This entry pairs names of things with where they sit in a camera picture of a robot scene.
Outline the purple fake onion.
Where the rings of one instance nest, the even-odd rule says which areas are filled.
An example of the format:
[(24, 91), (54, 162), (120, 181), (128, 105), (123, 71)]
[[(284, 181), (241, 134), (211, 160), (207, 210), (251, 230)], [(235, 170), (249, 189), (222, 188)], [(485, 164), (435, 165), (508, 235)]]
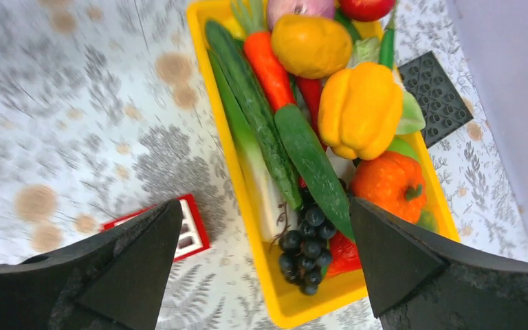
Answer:
[(336, 8), (333, 0), (269, 0), (266, 21), (273, 29), (277, 20), (285, 14), (307, 15), (332, 19)]

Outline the orange fake carrot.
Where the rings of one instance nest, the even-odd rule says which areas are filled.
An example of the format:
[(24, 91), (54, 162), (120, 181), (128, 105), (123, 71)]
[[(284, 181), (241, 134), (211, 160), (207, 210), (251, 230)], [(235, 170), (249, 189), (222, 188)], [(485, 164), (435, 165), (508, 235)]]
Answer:
[(243, 52), (250, 63), (267, 101), (276, 113), (296, 104), (288, 73), (278, 61), (271, 45), (271, 32), (265, 24), (262, 1), (232, 1), (232, 12), (245, 32)]

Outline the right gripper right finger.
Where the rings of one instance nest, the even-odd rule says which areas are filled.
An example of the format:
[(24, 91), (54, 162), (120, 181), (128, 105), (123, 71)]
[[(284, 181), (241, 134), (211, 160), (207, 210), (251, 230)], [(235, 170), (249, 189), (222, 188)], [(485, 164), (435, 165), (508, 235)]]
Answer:
[(365, 199), (350, 209), (384, 329), (528, 329), (528, 262), (447, 239)]

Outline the yellow fake bell pepper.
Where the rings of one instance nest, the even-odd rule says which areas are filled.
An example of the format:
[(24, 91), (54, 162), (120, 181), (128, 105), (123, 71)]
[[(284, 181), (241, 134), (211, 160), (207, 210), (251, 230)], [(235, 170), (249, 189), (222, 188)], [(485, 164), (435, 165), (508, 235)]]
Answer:
[(325, 83), (318, 112), (322, 142), (344, 159), (373, 160), (392, 142), (402, 116), (403, 91), (384, 65), (342, 69)]

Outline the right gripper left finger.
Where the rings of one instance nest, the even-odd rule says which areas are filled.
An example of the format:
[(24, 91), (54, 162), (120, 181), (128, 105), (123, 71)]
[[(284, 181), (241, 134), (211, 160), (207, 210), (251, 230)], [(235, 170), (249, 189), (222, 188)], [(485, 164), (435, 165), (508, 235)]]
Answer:
[(154, 329), (182, 219), (173, 199), (77, 243), (0, 264), (0, 329)]

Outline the red fake apple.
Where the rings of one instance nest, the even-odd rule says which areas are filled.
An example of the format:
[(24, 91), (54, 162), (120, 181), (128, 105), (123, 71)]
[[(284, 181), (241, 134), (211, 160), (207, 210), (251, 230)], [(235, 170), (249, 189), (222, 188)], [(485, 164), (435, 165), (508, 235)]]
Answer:
[(396, 0), (339, 0), (339, 9), (350, 19), (360, 22), (377, 21), (397, 4)]

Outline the dark green fake pepper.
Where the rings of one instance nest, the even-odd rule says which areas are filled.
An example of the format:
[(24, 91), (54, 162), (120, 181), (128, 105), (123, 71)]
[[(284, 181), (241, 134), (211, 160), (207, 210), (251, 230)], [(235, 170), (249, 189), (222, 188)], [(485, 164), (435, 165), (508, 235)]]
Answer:
[(281, 142), (314, 201), (336, 229), (354, 241), (349, 198), (306, 117), (297, 106), (289, 104), (274, 114), (274, 121)]

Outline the fake orange tangerine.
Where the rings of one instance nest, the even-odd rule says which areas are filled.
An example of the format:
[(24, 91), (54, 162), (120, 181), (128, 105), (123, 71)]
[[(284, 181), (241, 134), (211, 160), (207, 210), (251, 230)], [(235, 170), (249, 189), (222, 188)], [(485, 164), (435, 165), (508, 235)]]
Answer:
[(393, 151), (361, 162), (349, 189), (356, 197), (413, 224), (419, 221), (427, 203), (425, 180), (419, 162)]

